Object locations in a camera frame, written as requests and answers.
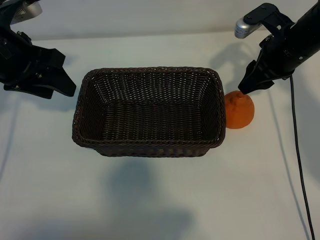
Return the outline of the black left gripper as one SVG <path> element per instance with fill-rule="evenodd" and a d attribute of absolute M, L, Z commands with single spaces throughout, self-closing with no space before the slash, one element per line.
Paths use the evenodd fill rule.
<path fill-rule="evenodd" d="M 32 65 L 33 44 L 24 32 L 0 25 L 0 82 L 5 91 L 51 99 L 56 91 L 73 97 L 76 85 L 63 68 L 66 56 L 55 48 L 36 49 L 36 76 L 27 78 Z"/>

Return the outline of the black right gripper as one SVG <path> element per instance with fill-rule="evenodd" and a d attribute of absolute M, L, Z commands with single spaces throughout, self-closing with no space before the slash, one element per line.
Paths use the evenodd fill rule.
<path fill-rule="evenodd" d="M 268 27 L 271 38 L 265 38 L 257 60 L 246 68 L 238 89 L 247 95 L 266 90 L 273 80 L 287 79 L 295 69 L 312 56 L 312 25 L 310 23 L 286 24 L 281 29 Z"/>

